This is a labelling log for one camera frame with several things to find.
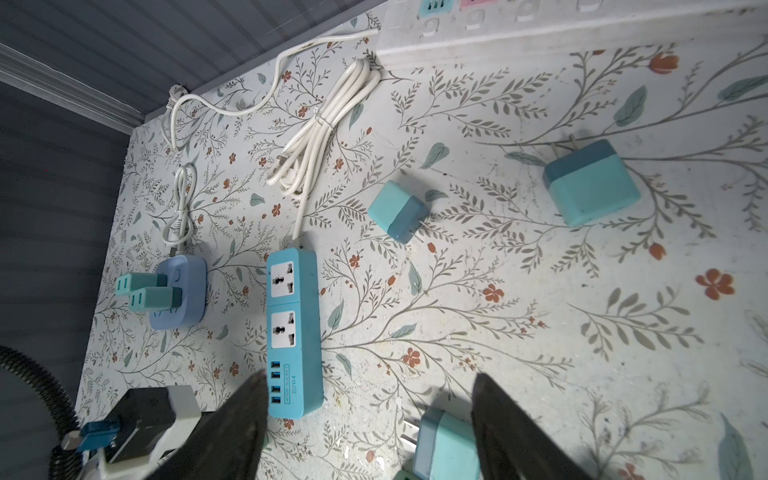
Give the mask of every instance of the floral tablecloth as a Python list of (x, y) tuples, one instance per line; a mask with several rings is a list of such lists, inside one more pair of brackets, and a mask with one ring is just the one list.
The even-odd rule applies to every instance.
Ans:
[[(385, 7), (342, 30), (376, 26)], [(376, 39), (293, 58), (276, 98), (222, 118), (191, 104), (173, 153), (159, 120), (131, 136), (78, 414), (131, 387), (191, 385), (218, 407), (266, 355), (264, 267), (296, 205), (268, 187), (280, 148)], [(337, 128), (304, 219), (317, 252), (326, 401), (271, 419), (259, 478), (391, 478), (404, 418), (468, 418), (490, 373), (596, 478), (768, 476), (768, 40), (583, 51), (514, 64), (382, 70)], [(246, 108), (272, 65), (208, 98)], [(608, 139), (641, 201), (566, 227), (542, 166)], [(208, 265), (192, 328), (155, 331), (114, 296), (167, 257), (179, 164), (195, 163), (193, 249)], [(432, 215), (423, 242), (366, 214), (396, 180)]]

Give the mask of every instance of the power socket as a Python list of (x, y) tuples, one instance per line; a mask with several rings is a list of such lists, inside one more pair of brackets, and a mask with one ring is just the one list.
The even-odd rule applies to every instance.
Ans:
[(323, 404), (317, 256), (289, 248), (266, 261), (269, 413), (300, 419)]

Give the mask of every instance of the orange flower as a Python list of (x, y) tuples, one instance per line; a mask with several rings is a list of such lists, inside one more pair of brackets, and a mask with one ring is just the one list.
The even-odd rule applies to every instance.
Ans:
[(418, 350), (408, 348), (408, 355), (402, 356), (402, 362), (414, 369), (418, 364), (422, 362), (419, 358), (422, 354)]
[(482, 291), (482, 294), (485, 295), (487, 301), (494, 303), (498, 303), (498, 298), (504, 296), (504, 292), (501, 289), (497, 289), (493, 283), (490, 283), (488, 288)]
[(696, 277), (696, 282), (699, 285), (705, 286), (704, 295), (710, 297), (712, 300), (719, 300), (720, 294), (733, 295), (736, 290), (730, 285), (733, 283), (733, 277), (726, 273), (720, 276), (720, 271), (716, 268), (710, 268), (703, 275)]
[(659, 245), (658, 243), (654, 243), (654, 244), (653, 244), (653, 245), (651, 245), (651, 246), (650, 246), (650, 248), (648, 249), (648, 253), (650, 253), (650, 255), (651, 255), (653, 258), (655, 258), (656, 260), (661, 260), (661, 258), (662, 258), (664, 255), (666, 255), (666, 254), (667, 254), (667, 251), (664, 249), (664, 247), (662, 247), (662, 246), (661, 246), (661, 245)]
[(619, 476), (626, 478), (627, 480), (645, 480), (645, 477), (635, 473), (635, 466), (631, 463), (626, 464), (627, 469), (624, 470), (623, 468), (619, 468)]
[(666, 75), (672, 73), (672, 71), (677, 68), (677, 63), (679, 61), (680, 57), (677, 55), (668, 55), (665, 57), (664, 54), (660, 53), (650, 60), (648, 67), (653, 73)]

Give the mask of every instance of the switch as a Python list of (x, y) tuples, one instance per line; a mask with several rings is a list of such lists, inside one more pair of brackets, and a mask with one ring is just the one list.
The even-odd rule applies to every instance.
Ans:
[(581, 13), (594, 12), (600, 5), (603, 5), (603, 0), (578, 0), (578, 11)]
[(482, 21), (485, 20), (484, 10), (475, 10), (467, 17), (467, 30), (475, 30), (480, 28)]
[(437, 27), (440, 25), (440, 21), (437, 18), (430, 18), (424, 23), (424, 36), (431, 37), (437, 33)]
[(538, 0), (525, 0), (518, 7), (518, 22), (529, 22), (538, 13)]

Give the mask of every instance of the black corrugated hose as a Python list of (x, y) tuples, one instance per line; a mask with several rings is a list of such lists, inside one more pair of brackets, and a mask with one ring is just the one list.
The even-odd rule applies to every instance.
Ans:
[[(80, 429), (78, 416), (61, 383), (39, 363), (12, 348), (0, 345), (0, 366), (13, 372), (31, 386), (45, 403), (56, 426), (59, 442), (72, 430)], [(75, 480), (82, 469), (82, 454), (75, 450), (62, 450), (56, 445), (51, 450), (48, 470), (50, 480)]]

